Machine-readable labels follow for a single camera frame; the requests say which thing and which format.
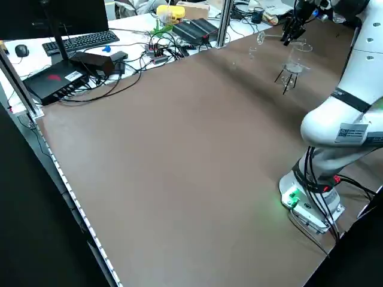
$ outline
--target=label sticker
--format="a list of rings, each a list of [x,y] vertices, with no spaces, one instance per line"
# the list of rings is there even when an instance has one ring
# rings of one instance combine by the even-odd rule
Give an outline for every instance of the label sticker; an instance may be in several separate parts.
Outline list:
[[[383,145],[383,132],[370,132],[370,133],[367,133],[367,138],[363,142],[363,145],[367,145],[367,146],[379,146],[379,145]]]
[[[81,77],[83,74],[80,73],[80,72],[77,72],[77,71],[74,71],[73,73],[70,73],[68,76],[66,76],[65,78],[70,81],[70,82],[73,82],[74,80],[77,80],[79,77]]]
[[[346,124],[342,123],[335,142],[357,143],[362,142],[368,124]]]

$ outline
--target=white desk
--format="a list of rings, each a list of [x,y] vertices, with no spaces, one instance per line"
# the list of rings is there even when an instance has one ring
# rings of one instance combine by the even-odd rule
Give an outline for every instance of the white desk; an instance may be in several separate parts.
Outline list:
[[[209,16],[215,17],[219,12],[220,12],[219,10],[215,9],[214,7],[211,7]],[[210,20],[210,22],[217,27],[220,24],[218,20]],[[151,14],[143,14],[143,15],[138,15],[134,17],[109,21],[109,27],[117,28],[117,29],[151,31],[153,30],[155,26],[156,26],[156,19]],[[229,39],[231,41],[242,38],[240,34],[248,36],[253,33],[252,27],[245,23],[232,21],[231,26],[237,32],[237,33],[234,32],[230,27],[227,28],[227,33],[229,34]],[[269,25],[264,23],[257,25],[257,27],[259,31],[270,28]],[[126,44],[133,44],[137,42],[146,43],[150,39],[148,35],[144,35],[142,33],[133,33],[133,32],[127,32],[122,30],[114,30],[113,32],[120,38],[120,41],[110,44],[112,46],[111,46],[111,51],[109,53],[103,52],[102,51],[103,48],[100,48],[100,47],[93,48],[89,50],[89,52],[94,54],[104,54],[109,56],[118,51],[124,51],[125,53],[129,55],[128,59],[137,59],[141,55],[141,53],[144,51],[143,45],[137,44],[137,45],[119,46],[119,47],[113,47],[113,45],[124,45],[124,44],[126,45]],[[14,65],[17,73],[23,80],[28,75],[32,75],[46,68],[47,65],[51,65],[51,58],[46,55],[44,49],[42,48],[43,43],[49,42],[51,40],[49,38],[40,38],[40,39],[29,39],[29,40],[17,40],[17,41],[10,41],[5,43],[10,52],[9,59],[11,63],[20,62],[20,58],[16,56],[14,51],[17,45],[24,44],[29,49],[28,57],[25,57],[20,64]],[[192,51],[189,51],[189,53],[195,54],[195,53],[198,53],[198,50],[192,50]],[[150,60],[149,57],[147,56],[145,56],[143,59],[145,60],[145,62],[148,62]],[[138,60],[136,62],[131,62],[129,64],[136,69],[139,68]],[[155,65],[150,64],[147,66],[147,68],[150,69],[153,66]],[[132,71],[127,69],[123,77],[128,77],[131,74],[132,74]],[[111,77],[111,80],[116,80],[116,79],[117,79],[116,75]],[[12,96],[9,102],[10,102],[10,106],[12,106],[13,112],[18,113],[18,112],[24,111],[25,108],[22,105],[19,97],[16,94],[13,94],[14,90],[11,84],[8,82],[7,78],[1,71],[0,71],[0,83],[2,85],[2,88],[4,89],[5,94],[7,95],[7,99],[9,99]]]

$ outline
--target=red logo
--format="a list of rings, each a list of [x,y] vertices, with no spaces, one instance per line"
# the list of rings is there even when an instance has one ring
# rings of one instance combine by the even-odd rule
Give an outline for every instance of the red logo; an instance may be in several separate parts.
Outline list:
[[[338,175],[335,175],[335,176],[334,176],[334,180],[335,180],[335,182],[336,182],[337,184],[341,182],[341,178],[338,177]]]
[[[61,78],[58,75],[49,75],[48,79],[61,82]]]

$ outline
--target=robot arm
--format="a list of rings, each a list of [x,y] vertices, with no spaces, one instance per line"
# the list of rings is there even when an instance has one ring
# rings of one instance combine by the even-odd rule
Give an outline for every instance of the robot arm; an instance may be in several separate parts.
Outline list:
[[[363,24],[335,91],[303,119],[302,138],[316,148],[310,154],[312,164],[308,167],[306,153],[279,182],[283,205],[321,233],[345,209],[333,184],[336,174],[383,146],[383,111],[372,109],[383,97],[383,0],[328,3],[320,1],[321,7],[331,7],[346,19],[357,16]],[[299,0],[284,28],[285,45],[303,34],[311,15],[308,11],[318,7],[316,0]]]
[[[310,145],[336,148],[382,144],[374,143],[371,137],[383,132],[383,114],[370,108],[383,97],[383,1],[366,2],[358,15],[363,24],[338,87],[303,120],[302,137]]]

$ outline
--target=black device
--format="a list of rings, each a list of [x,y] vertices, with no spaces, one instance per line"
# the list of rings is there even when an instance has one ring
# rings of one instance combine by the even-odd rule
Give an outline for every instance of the black device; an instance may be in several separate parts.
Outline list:
[[[0,95],[6,105],[5,95]],[[20,121],[28,124],[25,117]],[[36,142],[28,144],[26,139],[36,140],[37,131],[21,126],[2,105],[0,130],[7,134],[0,141],[1,163],[7,167],[0,173],[0,254],[7,261],[0,271],[0,285],[117,287],[111,284],[114,280],[101,254],[92,252],[90,244],[96,243],[85,222],[66,203],[73,207],[74,201],[61,195],[67,189],[54,163]]]
[[[78,35],[108,30],[103,0],[12,0],[2,1],[0,39],[52,37],[49,15],[60,35]]]
[[[374,286],[380,282],[383,253],[382,220],[381,187],[359,219],[345,232],[339,243],[330,251],[330,256],[325,257],[304,287]]]
[[[209,35],[203,30],[186,22],[181,22],[173,26],[174,33],[180,36],[183,40],[194,45],[209,43]]]
[[[17,45],[14,49],[16,56],[19,58],[24,58],[29,55],[29,50],[25,45]]]
[[[209,41],[217,40],[218,28],[213,24],[208,22],[205,19],[196,19],[191,20],[190,25],[194,26],[196,29],[200,29],[204,32],[205,35],[209,36]]]
[[[110,59],[112,60],[114,64],[114,69],[112,71],[112,74],[121,74],[121,75],[125,74],[125,63],[123,60],[127,59],[127,56],[128,55],[122,51],[114,53],[112,56],[110,56]]]
[[[89,81],[85,67],[80,68],[70,61],[61,61],[23,82],[32,97],[43,106],[57,102]]]
[[[67,52],[73,52],[85,48],[97,47],[113,42],[118,42],[120,39],[110,30],[93,33],[84,36],[73,37],[64,41],[64,47]],[[43,43],[42,47],[48,56],[59,54],[60,50],[56,42]]]
[[[76,67],[86,68],[93,76],[97,75],[98,71],[102,71],[104,75],[110,76],[114,69],[112,59],[104,55],[76,52],[69,61]]]
[[[56,40],[63,60],[23,81],[35,99],[48,105],[87,82],[88,71],[69,62],[61,36],[108,30],[103,0],[13,0],[2,12],[0,39]]]
[[[254,24],[260,24],[262,22],[263,12],[264,12],[264,10],[254,9],[254,11],[251,15],[251,22],[253,22]]]

